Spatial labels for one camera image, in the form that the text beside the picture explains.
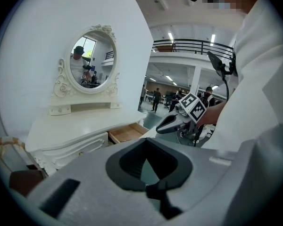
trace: drawer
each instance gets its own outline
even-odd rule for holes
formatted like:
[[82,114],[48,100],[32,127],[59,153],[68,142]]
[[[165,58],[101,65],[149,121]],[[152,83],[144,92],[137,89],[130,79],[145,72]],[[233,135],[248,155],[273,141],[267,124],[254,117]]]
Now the drawer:
[[120,143],[124,141],[135,140],[142,137],[149,130],[144,128],[143,126],[133,123],[118,129],[110,130],[108,132],[109,137],[115,143]]
[[107,145],[108,133],[104,132],[71,146],[45,150],[42,154],[47,160],[51,161],[55,165],[56,169],[60,169],[80,155],[92,152],[101,147],[106,147]]

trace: white vanity table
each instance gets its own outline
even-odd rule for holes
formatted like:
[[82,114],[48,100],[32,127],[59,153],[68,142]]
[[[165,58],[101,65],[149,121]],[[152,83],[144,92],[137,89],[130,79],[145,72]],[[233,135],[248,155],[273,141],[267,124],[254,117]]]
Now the white vanity table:
[[[79,84],[78,79],[74,79],[70,53],[80,38],[93,38],[93,35],[112,44],[114,64],[104,83],[95,88],[85,88],[83,83]],[[116,38],[108,25],[93,26],[75,36],[65,56],[60,59],[59,75],[50,98],[48,112],[34,121],[25,145],[26,151],[48,175],[52,175],[84,153],[92,153],[106,147],[109,133],[115,143],[144,137],[147,133],[148,130],[142,127],[146,115],[137,111],[138,101],[136,111],[128,112],[122,108],[118,100],[119,64]]]

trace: black cable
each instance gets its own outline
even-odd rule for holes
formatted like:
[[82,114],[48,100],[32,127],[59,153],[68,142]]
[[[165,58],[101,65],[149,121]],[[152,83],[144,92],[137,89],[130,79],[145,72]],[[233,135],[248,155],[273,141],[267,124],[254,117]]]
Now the black cable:
[[229,98],[229,92],[228,92],[228,86],[227,86],[227,81],[224,80],[225,86],[226,86],[226,101],[228,101]]

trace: open drawer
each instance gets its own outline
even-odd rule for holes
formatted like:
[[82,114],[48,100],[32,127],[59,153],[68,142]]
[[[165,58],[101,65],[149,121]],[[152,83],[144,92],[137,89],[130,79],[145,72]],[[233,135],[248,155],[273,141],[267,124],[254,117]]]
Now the open drawer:
[[149,130],[143,126],[133,123],[118,129],[110,130],[108,136],[114,143],[120,143],[124,141],[135,140],[142,137]]

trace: chair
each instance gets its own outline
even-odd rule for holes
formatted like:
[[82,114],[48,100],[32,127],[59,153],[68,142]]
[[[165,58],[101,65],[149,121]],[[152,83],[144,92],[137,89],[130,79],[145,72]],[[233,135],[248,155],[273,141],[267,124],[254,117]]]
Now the chair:
[[164,103],[164,108],[170,108],[170,106],[171,106],[171,103],[172,103],[172,97],[168,97],[167,99],[166,99],[166,102]]

